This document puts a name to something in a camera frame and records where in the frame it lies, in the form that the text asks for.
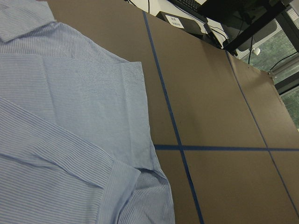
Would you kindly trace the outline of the blue striped button-up shirt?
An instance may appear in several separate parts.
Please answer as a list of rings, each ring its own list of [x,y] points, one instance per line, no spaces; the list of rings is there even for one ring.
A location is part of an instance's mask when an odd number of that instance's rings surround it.
[[[175,223],[142,64],[57,22],[45,1],[0,3],[0,221]]]

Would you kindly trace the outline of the black box with white label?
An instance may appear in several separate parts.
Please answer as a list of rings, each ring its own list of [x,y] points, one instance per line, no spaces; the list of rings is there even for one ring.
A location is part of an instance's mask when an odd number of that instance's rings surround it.
[[[158,12],[156,17],[193,36],[197,36],[198,38],[203,36],[200,26],[194,20],[173,15],[170,13],[162,12],[162,11]]]

